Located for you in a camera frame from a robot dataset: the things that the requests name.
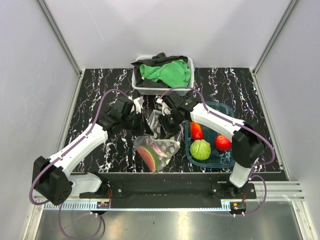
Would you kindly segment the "fake green cabbage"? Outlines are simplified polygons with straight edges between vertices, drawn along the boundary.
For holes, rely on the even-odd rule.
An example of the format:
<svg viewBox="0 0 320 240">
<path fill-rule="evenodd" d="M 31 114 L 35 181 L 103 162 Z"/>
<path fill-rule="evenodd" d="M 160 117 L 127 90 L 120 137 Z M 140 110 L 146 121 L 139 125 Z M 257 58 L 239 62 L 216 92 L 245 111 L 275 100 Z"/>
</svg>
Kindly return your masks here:
<svg viewBox="0 0 320 240">
<path fill-rule="evenodd" d="M 211 155 L 211 145 L 204 139 L 195 140 L 189 148 L 191 156 L 199 161 L 207 160 Z"/>
</svg>

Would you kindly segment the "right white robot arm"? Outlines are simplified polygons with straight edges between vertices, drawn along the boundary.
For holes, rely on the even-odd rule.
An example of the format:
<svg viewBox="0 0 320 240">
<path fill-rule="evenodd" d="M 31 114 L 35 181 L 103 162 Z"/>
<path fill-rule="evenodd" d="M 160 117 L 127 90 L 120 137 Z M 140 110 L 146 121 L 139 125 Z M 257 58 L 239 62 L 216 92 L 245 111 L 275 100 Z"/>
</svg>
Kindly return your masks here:
<svg viewBox="0 0 320 240">
<path fill-rule="evenodd" d="M 174 91 L 158 98 L 157 103 L 162 110 L 160 123 L 168 135 L 176 133 L 182 122 L 189 121 L 203 125 L 231 142 L 235 164 L 227 192 L 235 199 L 243 195 L 244 185 L 251 178 L 254 164 L 267 146 L 255 131 L 256 124 L 228 116 L 196 97 L 184 98 Z"/>
</svg>

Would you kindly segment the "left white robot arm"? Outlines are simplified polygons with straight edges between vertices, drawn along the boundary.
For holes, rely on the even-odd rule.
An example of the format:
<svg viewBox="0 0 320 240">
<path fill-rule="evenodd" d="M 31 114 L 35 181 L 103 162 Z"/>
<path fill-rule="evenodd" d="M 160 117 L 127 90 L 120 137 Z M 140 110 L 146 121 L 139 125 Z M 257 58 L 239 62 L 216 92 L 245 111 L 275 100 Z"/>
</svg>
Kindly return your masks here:
<svg viewBox="0 0 320 240">
<path fill-rule="evenodd" d="M 96 122 L 88 127 L 69 145 L 49 158 L 39 156 L 33 163 L 32 190 L 55 206 L 69 197 L 91 193 L 97 198 L 108 194 L 109 181 L 99 173 L 87 172 L 72 175 L 75 167 L 94 149 L 105 143 L 109 136 L 128 130 L 135 136 L 150 136 L 143 110 L 144 99 L 119 97 Z"/>
</svg>

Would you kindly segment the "fake red apple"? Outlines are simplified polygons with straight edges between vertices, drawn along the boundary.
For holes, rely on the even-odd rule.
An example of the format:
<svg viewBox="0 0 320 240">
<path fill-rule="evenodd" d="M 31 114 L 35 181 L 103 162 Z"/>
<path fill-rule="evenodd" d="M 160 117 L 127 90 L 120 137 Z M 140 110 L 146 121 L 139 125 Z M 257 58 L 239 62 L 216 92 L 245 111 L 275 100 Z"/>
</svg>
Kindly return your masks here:
<svg viewBox="0 0 320 240">
<path fill-rule="evenodd" d="M 215 138 L 215 146 L 220 151 L 227 151 L 232 147 L 232 143 L 223 135 L 218 135 Z"/>
</svg>

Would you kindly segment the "fake red orange mango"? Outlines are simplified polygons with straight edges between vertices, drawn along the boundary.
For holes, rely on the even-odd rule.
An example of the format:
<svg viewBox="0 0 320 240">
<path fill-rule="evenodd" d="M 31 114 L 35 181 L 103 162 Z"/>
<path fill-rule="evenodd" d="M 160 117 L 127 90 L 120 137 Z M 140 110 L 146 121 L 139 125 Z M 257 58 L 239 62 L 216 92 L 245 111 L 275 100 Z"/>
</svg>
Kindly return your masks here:
<svg viewBox="0 0 320 240">
<path fill-rule="evenodd" d="M 194 121 L 190 123 L 190 134 L 195 141 L 202 140 L 204 138 L 201 125 Z"/>
</svg>

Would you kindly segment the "clear zip top bag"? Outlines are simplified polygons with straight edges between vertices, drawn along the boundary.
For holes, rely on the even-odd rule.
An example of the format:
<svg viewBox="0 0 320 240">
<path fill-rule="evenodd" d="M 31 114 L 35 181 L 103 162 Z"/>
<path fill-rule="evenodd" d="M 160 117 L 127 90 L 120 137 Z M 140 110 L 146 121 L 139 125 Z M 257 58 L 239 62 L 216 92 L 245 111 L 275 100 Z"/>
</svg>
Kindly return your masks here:
<svg viewBox="0 0 320 240">
<path fill-rule="evenodd" d="M 136 151 L 152 173 L 162 171 L 181 146 L 182 127 L 178 127 L 177 134 L 166 136 L 159 121 L 161 114 L 160 111 L 154 110 L 147 120 L 153 135 L 138 136 L 133 142 Z"/>
</svg>

